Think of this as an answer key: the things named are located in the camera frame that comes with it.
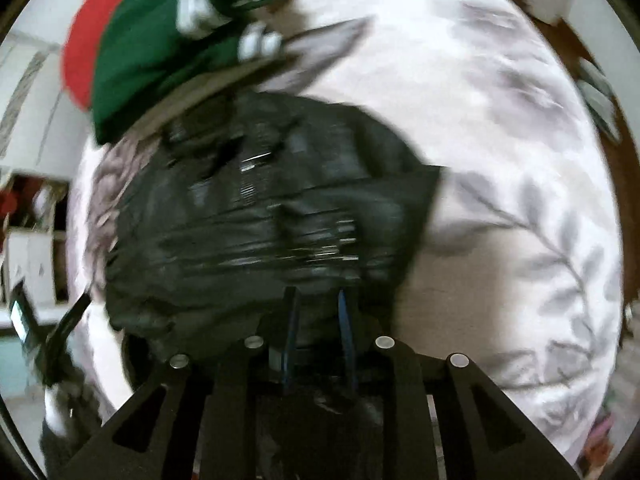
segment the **green fabric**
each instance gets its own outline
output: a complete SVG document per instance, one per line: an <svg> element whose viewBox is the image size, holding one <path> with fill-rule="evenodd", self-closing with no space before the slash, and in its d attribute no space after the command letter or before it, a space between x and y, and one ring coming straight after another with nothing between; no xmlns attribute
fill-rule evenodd
<svg viewBox="0 0 640 480"><path fill-rule="evenodd" d="M146 110L195 75L239 62L239 40L249 23L245 12L197 41L178 32L176 12L177 0L124 0L116 8L95 65L98 144L117 142Z"/></svg>

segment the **shelf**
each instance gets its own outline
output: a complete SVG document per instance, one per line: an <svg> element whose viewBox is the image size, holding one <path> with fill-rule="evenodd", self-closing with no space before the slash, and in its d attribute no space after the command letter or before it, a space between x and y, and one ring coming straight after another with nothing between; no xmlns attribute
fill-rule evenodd
<svg viewBox="0 0 640 480"><path fill-rule="evenodd" d="M51 234L54 240L66 240L66 231L52 231L51 229L40 229L37 227L27 228L27 227L15 227L9 226L6 231L20 231L23 233L41 233L41 234Z"/></svg>
<svg viewBox="0 0 640 480"><path fill-rule="evenodd" d="M68 303L58 303L55 306L44 306L35 309L40 325L57 324L67 310L69 310ZM9 309L4 304L0 308L0 330L3 328L11 328Z"/></svg>

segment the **floor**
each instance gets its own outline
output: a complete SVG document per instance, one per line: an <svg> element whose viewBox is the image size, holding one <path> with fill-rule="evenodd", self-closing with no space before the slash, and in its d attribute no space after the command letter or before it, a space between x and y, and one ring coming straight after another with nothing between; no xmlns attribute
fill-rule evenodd
<svg viewBox="0 0 640 480"><path fill-rule="evenodd" d="M44 457L40 450L40 434L44 420L44 394L33 390L29 395L4 400L24 443L34 459L44 470Z"/></svg>

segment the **black metal bracket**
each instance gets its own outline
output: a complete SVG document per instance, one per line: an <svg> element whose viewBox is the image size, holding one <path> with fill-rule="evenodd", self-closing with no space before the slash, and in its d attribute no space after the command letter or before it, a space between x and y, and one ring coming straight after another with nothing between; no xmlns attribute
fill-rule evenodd
<svg viewBox="0 0 640 480"><path fill-rule="evenodd" d="M353 326L363 323L349 297L348 291L338 295L345 384L352 393L383 399L385 480L438 478L428 395L449 480L576 478L552 444L470 359L462 354L429 358L389 336L357 336ZM291 291L288 298L290 351L298 299ZM369 351L358 351L367 340ZM256 399L296 394L295 361L271 369L268 347L260 336L232 345L214 381L199 378L186 356L175 356L80 450L61 480L83 480L89 471L95 480L190 480L194 462L199 462L200 480L256 478ZM299 431L314 428L300 420ZM321 472L323 464L317 467Z"/></svg>

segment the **black cloth bag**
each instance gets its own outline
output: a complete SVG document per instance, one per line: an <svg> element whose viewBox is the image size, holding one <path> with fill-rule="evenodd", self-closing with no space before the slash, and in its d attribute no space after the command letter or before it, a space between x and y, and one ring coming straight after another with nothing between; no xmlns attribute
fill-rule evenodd
<svg viewBox="0 0 640 480"><path fill-rule="evenodd" d="M335 291L356 284L390 330L440 168L356 107L223 94L165 126L120 200L107 263L113 327L165 361L215 359L303 295L299 344L337 337Z"/></svg>

